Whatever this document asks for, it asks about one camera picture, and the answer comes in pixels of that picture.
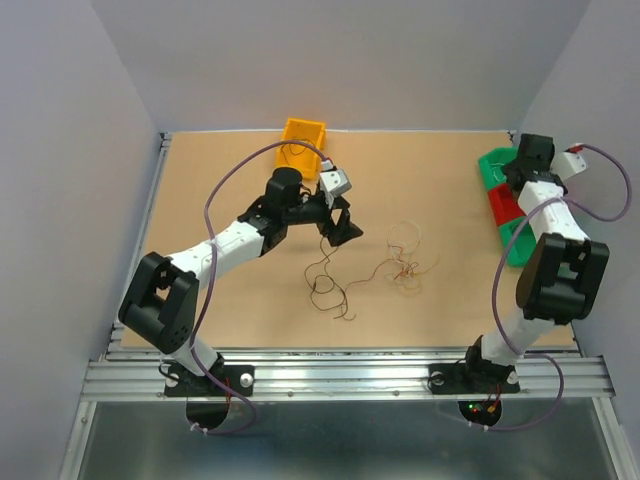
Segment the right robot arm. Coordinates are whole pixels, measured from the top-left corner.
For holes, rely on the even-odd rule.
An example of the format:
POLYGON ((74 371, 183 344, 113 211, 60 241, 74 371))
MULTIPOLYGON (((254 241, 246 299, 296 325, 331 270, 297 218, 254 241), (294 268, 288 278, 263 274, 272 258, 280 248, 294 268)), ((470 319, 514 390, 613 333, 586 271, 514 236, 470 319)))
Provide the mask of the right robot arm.
POLYGON ((515 158, 503 166, 506 183, 536 240, 515 289, 517 311, 480 336, 460 366, 472 390, 516 379, 519 358, 541 336, 593 307, 609 260, 606 244, 591 240, 569 208, 565 181, 586 169, 580 148, 562 153, 548 136, 524 134, 515 158))

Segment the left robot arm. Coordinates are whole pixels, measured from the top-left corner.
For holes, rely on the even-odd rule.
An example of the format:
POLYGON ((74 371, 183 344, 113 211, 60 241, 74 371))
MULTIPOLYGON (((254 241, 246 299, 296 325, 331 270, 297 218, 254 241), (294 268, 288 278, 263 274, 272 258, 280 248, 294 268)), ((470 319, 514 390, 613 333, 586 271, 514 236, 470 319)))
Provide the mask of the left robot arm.
POLYGON ((337 167, 319 174, 313 193, 305 191, 299 171, 276 168, 264 194, 223 231, 181 252, 145 255, 119 308, 120 322, 176 361, 199 393, 215 392, 222 384, 222 357, 194 332, 200 290, 269 253, 292 226, 315 225, 333 247, 362 236, 343 197, 350 188, 337 167))

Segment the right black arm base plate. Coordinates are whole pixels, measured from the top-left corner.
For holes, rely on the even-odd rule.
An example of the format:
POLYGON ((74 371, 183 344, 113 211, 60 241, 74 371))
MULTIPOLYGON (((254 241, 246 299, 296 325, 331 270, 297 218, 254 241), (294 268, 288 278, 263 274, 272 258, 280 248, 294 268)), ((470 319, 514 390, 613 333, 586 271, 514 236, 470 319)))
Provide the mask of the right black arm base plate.
POLYGON ((466 363, 433 363, 428 367, 427 388, 434 395, 471 395, 520 392, 513 367, 469 367, 466 363))

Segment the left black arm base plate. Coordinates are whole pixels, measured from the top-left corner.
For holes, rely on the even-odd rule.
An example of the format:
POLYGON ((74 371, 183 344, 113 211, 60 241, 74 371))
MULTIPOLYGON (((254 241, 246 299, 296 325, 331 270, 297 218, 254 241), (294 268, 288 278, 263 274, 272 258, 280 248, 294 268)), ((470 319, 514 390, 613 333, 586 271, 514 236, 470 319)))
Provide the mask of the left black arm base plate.
MULTIPOLYGON (((164 377, 164 395, 170 398, 223 397, 227 391, 207 376, 197 376, 175 362, 165 362, 159 368, 164 377)), ((252 365, 218 365, 211 374, 219 382, 244 397, 253 395, 255 367, 252 365)))

